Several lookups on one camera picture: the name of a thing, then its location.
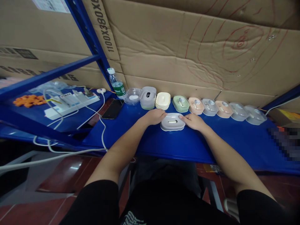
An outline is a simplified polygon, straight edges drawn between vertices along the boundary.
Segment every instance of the white bottle cap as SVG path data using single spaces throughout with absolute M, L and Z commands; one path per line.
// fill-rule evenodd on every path
M 115 74 L 115 73 L 116 73 L 114 68 L 108 68 L 108 69 L 107 69 L 107 72 L 108 72 L 109 74 Z

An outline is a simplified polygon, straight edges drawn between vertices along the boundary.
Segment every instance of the orange plastic pieces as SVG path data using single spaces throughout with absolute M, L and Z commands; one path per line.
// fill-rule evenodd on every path
M 46 104 L 46 101 L 44 100 L 44 96 L 24 95 L 20 98 L 16 98 L 13 103 L 18 107 L 24 105 L 26 108 L 30 108 L 33 105 Z

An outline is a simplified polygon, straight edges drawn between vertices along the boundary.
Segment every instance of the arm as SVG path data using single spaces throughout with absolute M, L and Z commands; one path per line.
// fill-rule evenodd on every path
M 141 117 L 114 143 L 85 185 L 97 180 L 111 180 L 118 183 L 120 173 L 134 157 L 147 127 L 160 123 L 166 115 L 162 109 L 154 109 Z
M 190 128 L 203 134 L 219 167 L 235 183 L 236 194 L 242 190 L 251 189 L 274 199 L 244 158 L 220 138 L 201 117 L 196 114 L 189 114 L 180 119 Z

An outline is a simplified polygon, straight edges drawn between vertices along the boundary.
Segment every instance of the smartphone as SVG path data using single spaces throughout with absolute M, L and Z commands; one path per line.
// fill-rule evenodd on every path
M 102 119 L 115 119 L 124 105 L 123 100 L 113 100 L 110 106 L 107 108 L 105 113 L 102 115 Z

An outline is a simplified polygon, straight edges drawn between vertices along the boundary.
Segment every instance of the white power strip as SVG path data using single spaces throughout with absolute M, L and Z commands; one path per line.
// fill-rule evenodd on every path
M 75 95 L 75 94 L 67 93 L 64 96 L 54 97 L 56 101 L 63 103 L 60 104 L 60 103 L 53 102 L 56 105 L 54 106 L 54 109 L 56 109 L 62 116 L 65 116 L 69 113 L 76 111 L 77 109 L 81 109 L 87 105 L 90 105 L 100 100 L 99 96 L 97 96 L 96 94 L 94 94 L 91 97 L 87 97 L 82 92 L 76 92 L 76 93 L 78 94 Z M 47 118 L 51 120 L 56 120 L 61 117 L 54 109 L 49 108 L 44 110 Z

